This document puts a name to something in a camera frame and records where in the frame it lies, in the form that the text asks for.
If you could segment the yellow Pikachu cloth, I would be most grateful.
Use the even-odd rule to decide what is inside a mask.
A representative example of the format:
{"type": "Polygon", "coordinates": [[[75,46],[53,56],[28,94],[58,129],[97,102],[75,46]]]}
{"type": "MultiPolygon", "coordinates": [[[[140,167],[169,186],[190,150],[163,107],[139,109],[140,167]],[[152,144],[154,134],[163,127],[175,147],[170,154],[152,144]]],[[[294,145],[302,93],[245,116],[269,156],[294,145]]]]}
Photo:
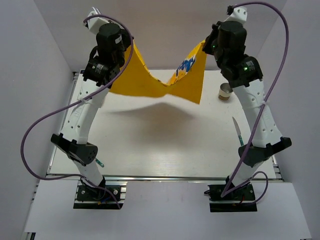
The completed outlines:
{"type": "Polygon", "coordinates": [[[205,41],[201,41],[182,61],[166,82],[160,81],[149,71],[140,51],[134,45],[125,52],[129,61],[124,72],[112,84],[114,94],[132,97],[160,98],[167,94],[199,104],[202,97],[207,54],[203,51],[205,41]]]}

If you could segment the metal cup with paper sleeve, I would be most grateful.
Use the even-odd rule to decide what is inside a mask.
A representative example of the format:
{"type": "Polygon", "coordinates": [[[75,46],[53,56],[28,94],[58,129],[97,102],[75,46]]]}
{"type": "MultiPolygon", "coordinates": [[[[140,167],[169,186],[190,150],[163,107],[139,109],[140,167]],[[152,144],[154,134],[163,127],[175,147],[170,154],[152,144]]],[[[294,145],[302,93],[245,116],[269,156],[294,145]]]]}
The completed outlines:
{"type": "Polygon", "coordinates": [[[229,83],[222,83],[219,87],[218,91],[218,99],[220,101],[228,101],[233,93],[233,89],[231,88],[229,83]]]}

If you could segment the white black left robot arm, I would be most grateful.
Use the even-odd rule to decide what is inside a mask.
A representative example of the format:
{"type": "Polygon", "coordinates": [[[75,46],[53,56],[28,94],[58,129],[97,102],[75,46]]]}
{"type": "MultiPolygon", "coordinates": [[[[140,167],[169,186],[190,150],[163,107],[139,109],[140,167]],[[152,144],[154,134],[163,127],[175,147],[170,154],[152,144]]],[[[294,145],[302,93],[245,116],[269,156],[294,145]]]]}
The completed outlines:
{"type": "Polygon", "coordinates": [[[53,134],[55,144],[77,166],[80,174],[90,184],[88,193],[99,200],[105,196],[106,187],[98,170],[98,147],[88,142],[90,128],[110,90],[107,85],[125,64],[127,46],[123,42],[125,30],[116,23],[106,23],[96,34],[97,45],[92,49],[82,74],[83,80],[77,99],[80,101],[59,134],[53,134]]]}

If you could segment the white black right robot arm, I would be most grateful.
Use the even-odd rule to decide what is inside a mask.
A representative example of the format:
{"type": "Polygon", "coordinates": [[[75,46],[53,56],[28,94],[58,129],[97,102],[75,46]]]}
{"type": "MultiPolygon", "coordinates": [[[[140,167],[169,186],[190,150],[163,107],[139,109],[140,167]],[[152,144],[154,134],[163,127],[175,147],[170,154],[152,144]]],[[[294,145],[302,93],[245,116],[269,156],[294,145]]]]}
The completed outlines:
{"type": "Polygon", "coordinates": [[[245,54],[247,31],[237,21],[219,21],[205,39],[203,52],[212,55],[244,111],[250,129],[248,143],[238,149],[240,161],[226,179],[222,195],[236,200],[259,166],[292,145],[284,137],[267,105],[263,73],[258,60],[245,54]]]}

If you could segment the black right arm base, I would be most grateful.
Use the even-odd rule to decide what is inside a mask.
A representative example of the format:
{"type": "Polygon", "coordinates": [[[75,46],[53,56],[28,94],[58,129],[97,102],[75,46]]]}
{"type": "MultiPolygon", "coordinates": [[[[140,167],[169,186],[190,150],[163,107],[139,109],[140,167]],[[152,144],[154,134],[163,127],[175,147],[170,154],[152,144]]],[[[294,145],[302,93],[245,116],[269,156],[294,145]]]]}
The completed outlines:
{"type": "Polygon", "coordinates": [[[208,185],[204,195],[209,198],[209,208],[211,213],[242,213],[257,212],[257,204],[252,184],[239,188],[224,197],[221,193],[224,189],[223,184],[208,185]]]}

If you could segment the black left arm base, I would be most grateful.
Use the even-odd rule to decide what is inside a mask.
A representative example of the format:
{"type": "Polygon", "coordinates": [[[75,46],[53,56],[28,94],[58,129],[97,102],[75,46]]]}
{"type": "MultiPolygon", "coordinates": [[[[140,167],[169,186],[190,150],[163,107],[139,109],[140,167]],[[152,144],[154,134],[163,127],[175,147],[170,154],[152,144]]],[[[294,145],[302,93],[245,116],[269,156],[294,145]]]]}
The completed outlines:
{"type": "Polygon", "coordinates": [[[78,181],[73,208],[78,210],[120,210],[124,204],[127,184],[125,182],[107,181],[105,190],[86,185],[83,180],[78,181]]]}

